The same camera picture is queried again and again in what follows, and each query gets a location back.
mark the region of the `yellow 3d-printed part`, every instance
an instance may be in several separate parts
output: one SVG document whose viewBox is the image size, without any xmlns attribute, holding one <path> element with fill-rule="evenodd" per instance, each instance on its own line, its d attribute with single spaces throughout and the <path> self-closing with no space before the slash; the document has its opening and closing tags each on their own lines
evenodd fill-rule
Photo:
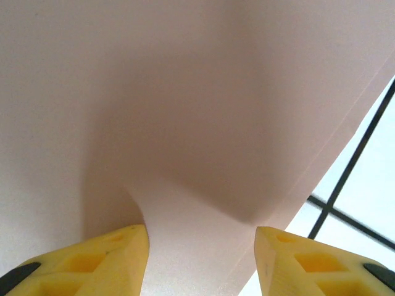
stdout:
<svg viewBox="0 0 395 296">
<path fill-rule="evenodd" d="M 146 228 L 129 226 L 26 261 L 21 266 L 41 265 L 6 295 L 139 295 L 148 253 Z"/>
<path fill-rule="evenodd" d="M 264 296 L 395 296 L 363 266 L 379 263 L 278 229 L 257 228 L 255 258 Z"/>
</svg>

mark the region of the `yellow plastic part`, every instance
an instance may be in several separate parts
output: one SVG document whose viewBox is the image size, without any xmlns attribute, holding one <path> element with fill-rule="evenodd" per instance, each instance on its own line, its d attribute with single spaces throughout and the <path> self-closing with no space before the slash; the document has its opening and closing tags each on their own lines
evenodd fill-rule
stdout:
<svg viewBox="0 0 395 296">
<path fill-rule="evenodd" d="M 122 228 L 26 261 L 41 266 L 7 296 L 140 295 L 148 253 L 143 225 Z"/>
<path fill-rule="evenodd" d="M 275 228 L 257 228 L 255 259 L 264 296 L 394 295 L 362 266 L 381 264 Z"/>
</svg>

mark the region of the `black rubber pad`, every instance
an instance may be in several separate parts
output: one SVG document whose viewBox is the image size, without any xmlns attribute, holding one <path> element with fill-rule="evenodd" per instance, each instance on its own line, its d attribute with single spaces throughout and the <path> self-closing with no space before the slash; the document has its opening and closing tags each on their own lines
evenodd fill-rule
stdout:
<svg viewBox="0 0 395 296">
<path fill-rule="evenodd" d="M 395 292 L 394 271 L 372 263 L 365 263 L 364 268 L 372 275 L 374 275 L 377 279 L 379 279 L 384 285 L 386 285 Z"/>
<path fill-rule="evenodd" d="M 34 270 L 39 268 L 40 262 L 33 262 L 22 265 L 9 271 L 0 277 L 0 296 L 5 296 L 13 288 L 19 285 L 25 278 L 27 278 Z"/>
</svg>

